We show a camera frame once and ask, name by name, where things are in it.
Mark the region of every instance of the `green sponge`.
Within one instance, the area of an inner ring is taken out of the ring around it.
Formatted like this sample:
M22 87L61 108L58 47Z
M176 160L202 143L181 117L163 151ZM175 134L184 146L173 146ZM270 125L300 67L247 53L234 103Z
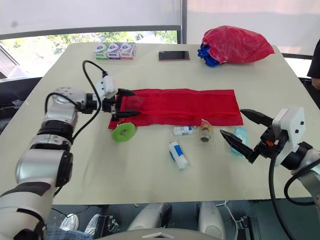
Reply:
M136 133L132 122L122 123L112 131L112 139L116 142L126 142Z

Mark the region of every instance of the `red plastic bag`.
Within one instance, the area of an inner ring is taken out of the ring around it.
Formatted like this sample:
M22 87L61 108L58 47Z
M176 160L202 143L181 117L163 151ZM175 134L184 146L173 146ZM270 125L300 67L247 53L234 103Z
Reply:
M121 118L122 123L138 126L169 124L200 126L201 119L214 126L243 125L233 90L140 89L135 96L124 97L121 111L140 111L139 115ZM111 121L109 129L117 127Z
M252 63L274 54L274 49L259 33L235 26L219 26L207 31L202 39L209 55L223 63Z

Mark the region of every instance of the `jeans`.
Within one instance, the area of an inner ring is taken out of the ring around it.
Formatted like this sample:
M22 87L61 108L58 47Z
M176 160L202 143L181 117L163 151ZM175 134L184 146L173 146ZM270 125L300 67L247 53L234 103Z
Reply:
M57 226L47 225L44 240L92 240L90 234L82 231L64 231Z

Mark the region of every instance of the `white table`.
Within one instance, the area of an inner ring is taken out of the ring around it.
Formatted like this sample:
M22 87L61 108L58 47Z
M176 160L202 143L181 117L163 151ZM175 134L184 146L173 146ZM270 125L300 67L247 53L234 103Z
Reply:
M70 45L34 88L0 136L0 192L15 187L15 167L29 141L40 128L48 93L69 86L88 93L92 89L82 71L82 61L100 64L119 88L193 90L234 89L240 108L254 109L271 117L282 108L304 107L306 133L303 140L320 149L320 111L275 47L276 54L250 64L208 67L197 57L197 45L138 44L134 60L95 60L96 43ZM158 61L158 51L188 50L190 61ZM88 64L93 82L101 72ZM77 129L91 115L79 114ZM71 181L54 204L128 204L209 200L268 199L269 159L258 157L254 164L230 153L219 133L234 127L215 127L214 141L202 143L197 136L173 137L170 125L139 127L128 142L111 138L111 115L101 113L77 137L71 152ZM243 117L249 146L259 141L265 127ZM168 153L168 142L178 139L190 163L180 172ZM290 173L275 170L275 192L283 197ZM292 197L309 193L299 182L290 188Z

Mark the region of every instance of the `blue label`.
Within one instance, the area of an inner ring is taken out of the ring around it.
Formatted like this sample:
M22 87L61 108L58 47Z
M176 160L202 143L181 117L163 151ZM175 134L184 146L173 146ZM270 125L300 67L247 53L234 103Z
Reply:
M176 160L175 160L174 156L172 155L172 152L169 151L169 153L170 153L170 156L171 156L172 160L175 162Z
M175 145L175 146L174 146L174 149L175 149L175 151L176 151L176 153L178 154L179 157L180 157L181 155L183 155L182 150L181 150L181 148L180 148L179 145Z

